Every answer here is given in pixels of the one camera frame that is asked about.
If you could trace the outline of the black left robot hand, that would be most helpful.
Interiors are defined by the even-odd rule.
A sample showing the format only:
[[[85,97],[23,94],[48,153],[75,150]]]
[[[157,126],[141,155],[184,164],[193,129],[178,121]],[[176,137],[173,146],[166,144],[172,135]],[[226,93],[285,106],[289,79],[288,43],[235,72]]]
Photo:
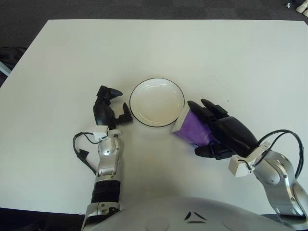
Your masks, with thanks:
[[[97,93],[97,99],[93,106],[94,118],[96,125],[107,126],[110,130],[116,129],[117,125],[124,125],[133,122],[132,115],[129,111],[128,105],[123,103],[123,114],[118,118],[110,107],[113,98],[122,96],[123,93],[106,86],[100,86]]]

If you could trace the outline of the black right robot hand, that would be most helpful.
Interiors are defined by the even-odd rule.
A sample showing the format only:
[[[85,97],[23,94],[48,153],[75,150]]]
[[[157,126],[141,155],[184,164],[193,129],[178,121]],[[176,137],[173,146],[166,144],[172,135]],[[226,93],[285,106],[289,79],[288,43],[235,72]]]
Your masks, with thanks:
[[[204,106],[194,101],[187,101],[189,108],[210,130],[214,139],[208,144],[195,148],[197,156],[227,159],[233,155],[247,157],[257,147],[258,140],[254,134],[238,119],[218,104],[201,99]]]

